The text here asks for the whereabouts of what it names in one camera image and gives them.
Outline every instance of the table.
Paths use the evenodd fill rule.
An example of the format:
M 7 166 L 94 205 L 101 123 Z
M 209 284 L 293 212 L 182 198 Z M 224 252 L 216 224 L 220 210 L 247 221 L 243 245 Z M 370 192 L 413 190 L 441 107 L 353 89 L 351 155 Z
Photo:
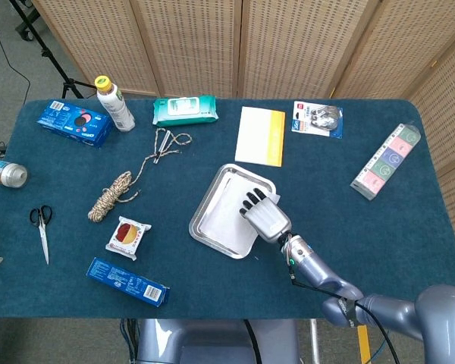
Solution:
M 293 100 L 220 99 L 219 120 L 172 128 L 193 142 L 181 155 L 148 165 L 132 202 L 117 204 L 96 224 L 87 212 L 103 187 L 126 170 L 136 175 L 152 153 L 151 99 L 133 99 L 129 133 L 113 130 L 101 149 L 42 129 L 47 101 L 27 103 L 18 116 L 6 160 L 28 168 L 21 189 L 0 186 L 0 316 L 281 319 L 321 317 L 320 293 L 293 287 L 275 245 L 258 239 L 241 260 L 190 237 L 188 224 L 216 171 L 234 162 L 243 105 L 286 112 L 281 168 L 240 163 L 271 179 L 293 230 L 344 279 L 363 292 L 414 300 L 431 284 L 455 285 L 455 238 L 441 197 L 417 110 L 402 100 L 319 100 L 344 109 L 341 140 L 290 131 Z M 74 100 L 102 111 L 96 100 Z M 422 139 L 371 202 L 349 187 L 386 136 L 411 123 Z M 32 207 L 48 204 L 51 264 Z M 118 216 L 152 225 L 138 260 L 105 250 Z M 86 277 L 99 257 L 171 287 L 155 308 Z

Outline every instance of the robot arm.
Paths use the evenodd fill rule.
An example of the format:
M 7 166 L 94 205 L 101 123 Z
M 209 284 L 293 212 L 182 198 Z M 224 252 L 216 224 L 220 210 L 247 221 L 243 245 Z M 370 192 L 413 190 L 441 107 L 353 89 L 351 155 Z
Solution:
M 339 277 L 299 235 L 292 233 L 291 221 L 265 194 L 254 189 L 243 201 L 241 215 L 269 243 L 279 243 L 288 265 L 294 265 L 316 288 L 357 301 L 388 329 L 400 332 L 425 345 L 427 364 L 455 363 L 455 287 L 432 286 L 415 303 L 390 297 L 369 295 Z M 331 297 L 322 304 L 325 318 L 336 326 L 375 325 L 372 317 L 353 307 L 348 312 L 340 300 Z

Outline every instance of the green wipes package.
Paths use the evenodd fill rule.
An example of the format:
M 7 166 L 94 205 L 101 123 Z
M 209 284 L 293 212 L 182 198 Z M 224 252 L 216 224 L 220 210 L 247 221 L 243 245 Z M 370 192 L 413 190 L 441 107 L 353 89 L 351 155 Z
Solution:
M 156 99 L 153 103 L 153 124 L 157 127 L 212 123 L 216 120 L 214 96 Z

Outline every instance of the twine bundle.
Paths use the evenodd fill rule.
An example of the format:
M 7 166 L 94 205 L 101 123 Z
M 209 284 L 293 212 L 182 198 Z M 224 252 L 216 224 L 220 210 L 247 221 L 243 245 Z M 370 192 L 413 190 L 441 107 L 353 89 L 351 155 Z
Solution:
M 164 131 L 167 133 L 167 130 L 164 129 L 163 127 L 160 127 L 155 131 L 154 153 L 143 160 L 142 167 L 140 168 L 140 172 L 138 172 L 136 178 L 132 181 L 131 172 L 126 171 L 123 174 L 120 174 L 120 176 L 118 176 L 118 178 L 113 182 L 113 184 L 109 188 L 104 188 L 103 194 L 98 198 L 91 211 L 88 212 L 89 220 L 93 222 L 100 222 L 106 216 L 106 214 L 108 214 L 108 211 L 115 207 L 116 202 L 120 203 L 129 202 L 138 196 L 140 190 L 136 191 L 135 194 L 133 194 L 132 197 L 129 197 L 128 199 L 120 199 L 120 196 L 128 192 L 130 187 L 132 187 L 135 184 L 135 182 L 138 181 L 138 178 L 140 178 L 140 176 L 142 175 L 143 168 L 145 167 L 145 164 L 149 159 L 151 158 L 159 159 L 169 154 L 180 153 L 179 149 L 169 150 L 173 143 L 177 144 L 178 146 L 185 146 L 192 142 L 192 137 L 187 133 L 180 133 L 178 135 L 172 134 L 172 139 L 170 140 L 168 145 L 165 148 L 161 148 L 161 150 L 157 151 L 158 132 L 160 131 Z M 179 138 L 181 137 L 186 137 L 187 139 L 182 142 L 179 140 Z

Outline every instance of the metal tray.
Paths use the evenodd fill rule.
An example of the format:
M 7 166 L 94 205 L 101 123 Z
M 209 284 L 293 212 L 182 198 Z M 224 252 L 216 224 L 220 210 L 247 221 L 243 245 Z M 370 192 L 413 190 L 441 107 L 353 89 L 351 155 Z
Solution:
M 202 198 L 196 213 L 192 217 L 189 223 L 189 233 L 194 239 L 210 246 L 217 251 L 230 256 L 233 259 L 241 259 L 249 254 L 253 246 L 253 242 L 246 244 L 245 242 L 230 242 L 230 246 L 226 246 L 226 243 L 217 241 L 212 237 L 208 236 L 202 231 L 202 222 L 209 213 L 214 209 L 215 205 L 219 202 L 225 187 L 234 175 L 245 178 L 248 181 L 255 183 L 261 187 L 264 187 L 271 193 L 276 193 L 276 187 L 270 180 L 260 177 L 244 168 L 234 164 L 223 165 L 219 168 L 218 172 L 214 176 L 211 185 L 207 189 L 206 194 Z

